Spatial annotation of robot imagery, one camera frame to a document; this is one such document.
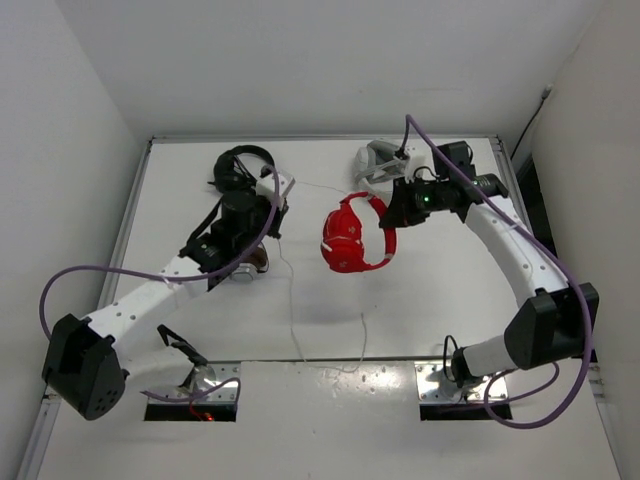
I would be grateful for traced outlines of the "red headphones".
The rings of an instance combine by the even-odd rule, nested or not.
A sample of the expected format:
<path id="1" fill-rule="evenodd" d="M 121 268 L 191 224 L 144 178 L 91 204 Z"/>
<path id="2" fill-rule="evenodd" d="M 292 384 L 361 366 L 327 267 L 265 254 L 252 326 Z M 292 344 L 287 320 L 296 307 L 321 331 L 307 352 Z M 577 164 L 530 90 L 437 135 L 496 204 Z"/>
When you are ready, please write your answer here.
<path id="1" fill-rule="evenodd" d="M 386 204 L 379 197 L 367 192 L 355 192 L 343 198 L 339 207 L 328 214 L 322 229 L 320 251 L 329 269 L 341 274 L 381 269 L 391 262 L 397 250 L 396 231 L 382 228 L 385 247 L 383 259 L 376 264 L 365 260 L 362 223 L 351 207 L 351 201 L 355 199 L 366 199 L 379 219 L 387 212 Z"/>

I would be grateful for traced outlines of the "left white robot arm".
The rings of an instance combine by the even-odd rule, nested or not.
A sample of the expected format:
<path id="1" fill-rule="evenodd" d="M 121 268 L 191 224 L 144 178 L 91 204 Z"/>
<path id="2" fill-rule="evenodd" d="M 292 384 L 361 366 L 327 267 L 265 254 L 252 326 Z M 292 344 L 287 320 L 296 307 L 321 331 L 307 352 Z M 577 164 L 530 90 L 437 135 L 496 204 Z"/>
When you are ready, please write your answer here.
<path id="1" fill-rule="evenodd" d="M 149 398 L 157 385 L 184 384 L 206 359 L 164 320 L 216 288 L 265 237 L 279 237 L 287 211 L 284 194 L 223 194 L 160 272 L 139 273 L 143 284 L 81 318 L 44 325 L 45 383 L 88 421 L 113 409 L 136 380 Z"/>

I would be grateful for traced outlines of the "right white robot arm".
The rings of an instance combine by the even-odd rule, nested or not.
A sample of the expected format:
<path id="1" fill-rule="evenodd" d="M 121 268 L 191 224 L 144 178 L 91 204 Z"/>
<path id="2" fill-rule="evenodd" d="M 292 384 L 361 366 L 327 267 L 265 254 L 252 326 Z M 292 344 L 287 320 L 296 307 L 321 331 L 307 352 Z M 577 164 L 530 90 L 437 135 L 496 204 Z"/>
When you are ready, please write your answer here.
<path id="1" fill-rule="evenodd" d="M 424 161 L 404 147 L 382 144 L 378 149 L 393 181 L 381 226 L 415 226 L 441 211 L 457 215 L 485 245 L 515 296 L 518 311 L 503 334 L 453 353 L 450 371 L 458 387 L 505 370 L 591 357 L 587 337 L 595 323 L 597 291 L 589 283 L 570 284 L 536 244 L 501 180 L 477 174 L 467 143 L 437 147 L 428 179 L 420 174 Z"/>

